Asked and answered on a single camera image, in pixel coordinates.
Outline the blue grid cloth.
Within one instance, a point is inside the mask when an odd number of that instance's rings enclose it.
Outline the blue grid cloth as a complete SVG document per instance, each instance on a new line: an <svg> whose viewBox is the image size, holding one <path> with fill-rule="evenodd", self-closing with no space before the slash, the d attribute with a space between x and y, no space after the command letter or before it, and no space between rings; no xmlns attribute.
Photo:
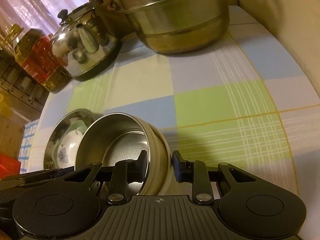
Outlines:
<svg viewBox="0 0 320 240"><path fill-rule="evenodd" d="M31 146L37 129L39 119L29 122L24 127L24 133L22 137L22 143L20 147L20 152L18 154L18 161L20 162L20 174L26 173L28 168L28 161Z"/></svg>

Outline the dark metal rack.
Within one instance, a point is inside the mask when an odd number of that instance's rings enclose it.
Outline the dark metal rack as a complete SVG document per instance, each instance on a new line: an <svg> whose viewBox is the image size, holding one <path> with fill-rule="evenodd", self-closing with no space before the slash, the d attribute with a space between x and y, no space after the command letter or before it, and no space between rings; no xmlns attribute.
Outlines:
<svg viewBox="0 0 320 240"><path fill-rule="evenodd" d="M42 112L49 92L1 50L1 88L33 109Z"/></svg>

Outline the green square plate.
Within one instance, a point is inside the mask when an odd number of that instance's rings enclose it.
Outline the green square plate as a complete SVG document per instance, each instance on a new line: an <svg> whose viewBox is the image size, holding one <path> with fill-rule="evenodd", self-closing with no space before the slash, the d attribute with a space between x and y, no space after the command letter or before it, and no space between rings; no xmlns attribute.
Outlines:
<svg viewBox="0 0 320 240"><path fill-rule="evenodd" d="M79 119L74 124L72 124L71 130L72 131L77 130L77 131L81 132L82 134L84 134L87 131L87 129L89 128L89 126L91 126L92 123L93 123L92 120Z"/></svg>

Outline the stacked steel steamer pot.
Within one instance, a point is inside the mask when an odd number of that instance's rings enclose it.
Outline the stacked steel steamer pot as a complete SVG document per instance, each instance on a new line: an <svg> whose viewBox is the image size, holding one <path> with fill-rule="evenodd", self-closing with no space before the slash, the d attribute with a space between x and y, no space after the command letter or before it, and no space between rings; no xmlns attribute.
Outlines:
<svg viewBox="0 0 320 240"><path fill-rule="evenodd" d="M196 51L229 27L227 0L111 0L138 38L161 54Z"/></svg>

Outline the yellow plastic bag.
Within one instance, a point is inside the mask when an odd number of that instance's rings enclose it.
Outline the yellow plastic bag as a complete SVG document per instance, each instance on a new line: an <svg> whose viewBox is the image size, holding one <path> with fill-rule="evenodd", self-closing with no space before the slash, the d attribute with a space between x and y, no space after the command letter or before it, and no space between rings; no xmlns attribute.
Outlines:
<svg viewBox="0 0 320 240"><path fill-rule="evenodd" d="M0 93L0 113L8 119L12 117L11 99L3 91Z"/></svg>

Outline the orange red box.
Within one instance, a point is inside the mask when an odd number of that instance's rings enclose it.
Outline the orange red box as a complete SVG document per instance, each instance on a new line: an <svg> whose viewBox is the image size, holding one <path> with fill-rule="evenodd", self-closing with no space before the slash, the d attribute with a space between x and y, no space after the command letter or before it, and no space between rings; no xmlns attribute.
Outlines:
<svg viewBox="0 0 320 240"><path fill-rule="evenodd" d="M0 179L20 173L21 163L7 155L0 154Z"/></svg>

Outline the large steel dish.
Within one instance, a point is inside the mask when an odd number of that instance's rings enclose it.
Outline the large steel dish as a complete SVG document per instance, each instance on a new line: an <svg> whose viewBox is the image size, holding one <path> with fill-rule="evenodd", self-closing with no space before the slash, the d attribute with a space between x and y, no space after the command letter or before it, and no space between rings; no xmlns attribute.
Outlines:
<svg viewBox="0 0 320 240"><path fill-rule="evenodd" d="M72 131L71 126L79 119L88 119L95 122L97 117L87 109L76 109L65 115L58 124L54 127L52 133L46 144L46 149L44 151L43 168L46 169L56 169L58 168L55 155L56 147L60 140L68 132Z"/></svg>

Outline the cream plastic bowl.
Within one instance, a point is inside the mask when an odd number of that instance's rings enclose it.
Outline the cream plastic bowl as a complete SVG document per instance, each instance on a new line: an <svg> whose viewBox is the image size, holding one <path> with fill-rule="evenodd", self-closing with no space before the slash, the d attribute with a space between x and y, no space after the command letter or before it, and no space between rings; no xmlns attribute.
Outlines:
<svg viewBox="0 0 320 240"><path fill-rule="evenodd" d="M158 137L153 133L149 123L136 117L140 128L144 132L147 139L148 165L145 181L142 183L140 195L157 195L162 187L160 174L160 153L158 152Z"/></svg>

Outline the small floral saucer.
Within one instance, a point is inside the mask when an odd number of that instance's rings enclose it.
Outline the small floral saucer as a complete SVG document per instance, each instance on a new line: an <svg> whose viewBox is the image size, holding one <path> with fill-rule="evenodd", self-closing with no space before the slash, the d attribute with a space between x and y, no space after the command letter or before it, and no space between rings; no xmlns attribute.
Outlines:
<svg viewBox="0 0 320 240"><path fill-rule="evenodd" d="M56 147L55 160L58 168L74 166L78 146L83 134L79 130L68 132Z"/></svg>

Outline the checked tablecloth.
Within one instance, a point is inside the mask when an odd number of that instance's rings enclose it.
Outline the checked tablecloth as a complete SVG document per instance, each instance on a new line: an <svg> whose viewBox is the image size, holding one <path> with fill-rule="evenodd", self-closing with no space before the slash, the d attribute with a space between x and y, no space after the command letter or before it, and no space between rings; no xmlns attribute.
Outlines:
<svg viewBox="0 0 320 240"><path fill-rule="evenodd" d="M129 113L186 159L228 162L298 194L307 208L300 235L319 239L319 96L272 34L239 7L230 13L227 33L206 49L165 56L132 36L110 69L50 94L27 171L43 167L66 113Z"/></svg>

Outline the purple curtain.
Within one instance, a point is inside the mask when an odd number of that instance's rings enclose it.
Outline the purple curtain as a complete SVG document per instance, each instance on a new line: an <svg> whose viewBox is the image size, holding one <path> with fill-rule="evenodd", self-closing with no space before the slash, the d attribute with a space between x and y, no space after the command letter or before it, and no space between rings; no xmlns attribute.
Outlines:
<svg viewBox="0 0 320 240"><path fill-rule="evenodd" d="M61 22L58 13L63 9L72 11L86 2L88 0L1 0L1 39L15 23L54 34Z"/></svg>

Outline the cooking oil bottle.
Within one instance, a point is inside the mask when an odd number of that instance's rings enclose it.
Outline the cooking oil bottle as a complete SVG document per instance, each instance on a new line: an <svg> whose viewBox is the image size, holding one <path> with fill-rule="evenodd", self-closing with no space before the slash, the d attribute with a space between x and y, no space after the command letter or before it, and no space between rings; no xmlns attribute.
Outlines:
<svg viewBox="0 0 320 240"><path fill-rule="evenodd" d="M49 92L58 93L71 81L65 61L53 54L50 38L42 30L15 23L3 40L3 45L9 43L16 62Z"/></svg>

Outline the small steel pot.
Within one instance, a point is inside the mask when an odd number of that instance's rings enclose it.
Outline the small steel pot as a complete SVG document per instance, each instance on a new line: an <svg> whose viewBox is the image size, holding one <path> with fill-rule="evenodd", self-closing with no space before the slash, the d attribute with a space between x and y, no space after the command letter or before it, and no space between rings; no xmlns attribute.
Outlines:
<svg viewBox="0 0 320 240"><path fill-rule="evenodd" d="M99 163L101 178L109 188L117 162L137 160L142 150L148 150L147 139L134 116L112 113L96 120L84 133L76 153L75 169ZM138 195L142 183L129 184L129 197Z"/></svg>

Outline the cardboard box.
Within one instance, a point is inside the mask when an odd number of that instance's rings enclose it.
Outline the cardboard box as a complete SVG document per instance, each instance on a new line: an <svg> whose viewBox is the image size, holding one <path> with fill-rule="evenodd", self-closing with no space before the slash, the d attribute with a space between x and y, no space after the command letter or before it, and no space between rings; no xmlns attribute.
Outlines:
<svg viewBox="0 0 320 240"><path fill-rule="evenodd" d="M4 116L1 116L0 124L1 153L14 159L18 159L24 134L24 127Z"/></svg>

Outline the stainless steel kettle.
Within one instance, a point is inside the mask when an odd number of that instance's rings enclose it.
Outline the stainless steel kettle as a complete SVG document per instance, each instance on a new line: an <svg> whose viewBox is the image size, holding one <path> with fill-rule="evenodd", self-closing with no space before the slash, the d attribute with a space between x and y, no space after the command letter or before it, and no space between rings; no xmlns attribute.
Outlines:
<svg viewBox="0 0 320 240"><path fill-rule="evenodd" d="M89 80L116 59L121 42L107 27L103 0L93 0L71 12L63 9L57 17L60 28L52 36L52 52L66 63L71 77Z"/></svg>

